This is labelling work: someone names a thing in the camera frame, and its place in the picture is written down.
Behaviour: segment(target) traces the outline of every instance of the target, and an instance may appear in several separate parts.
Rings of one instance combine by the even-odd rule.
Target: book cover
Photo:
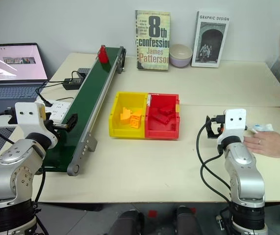
[[[170,13],[135,11],[137,68],[168,70]]]
[[[219,67],[230,17],[222,13],[197,13],[191,66]]]

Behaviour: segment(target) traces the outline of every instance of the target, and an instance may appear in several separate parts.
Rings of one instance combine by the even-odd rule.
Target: human hand
[[[280,158],[280,134],[277,132],[259,132],[254,137],[244,137],[244,144],[253,153]]]

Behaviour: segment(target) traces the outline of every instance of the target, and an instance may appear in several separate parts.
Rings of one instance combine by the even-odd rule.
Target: bowl
[[[175,44],[169,48],[169,61],[176,67],[185,67],[191,62],[192,49],[182,44]]]

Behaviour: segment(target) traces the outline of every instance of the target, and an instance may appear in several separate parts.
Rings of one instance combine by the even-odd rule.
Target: white wall
[[[171,12],[171,43],[187,46],[198,10],[228,12],[223,60],[271,64],[280,52],[280,0],[0,0],[0,43],[37,42],[50,75],[101,44],[135,55],[136,9]]]

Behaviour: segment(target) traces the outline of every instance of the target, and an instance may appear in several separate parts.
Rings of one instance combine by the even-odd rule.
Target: white table
[[[94,55],[70,54],[53,80],[63,80],[69,77],[72,70],[90,66],[94,58]],[[123,74],[114,77],[93,129],[93,135],[98,140],[96,151],[89,155],[76,177],[48,172],[40,201],[223,201],[206,188],[199,175],[201,164],[195,150],[196,135],[206,115],[212,117],[222,114],[225,109],[244,107],[248,125],[272,123],[274,129],[280,132],[280,86],[264,63],[223,62],[219,69],[170,67],[169,72],[154,72],[138,71],[135,58],[127,58],[125,68]],[[117,91],[178,93],[181,103],[179,139],[149,141],[109,137],[108,116]],[[73,96],[76,92],[55,86],[44,89],[42,94],[45,98],[57,99]],[[21,137],[18,127],[11,139],[16,141]],[[216,140],[207,140],[204,132],[200,150],[204,160],[216,156]],[[229,181],[223,157],[210,163],[209,167]],[[257,155],[257,167],[264,177],[266,200],[280,201],[280,159]],[[216,179],[208,175],[205,178],[228,195],[227,189]],[[40,176],[34,178],[34,197],[40,181]]]

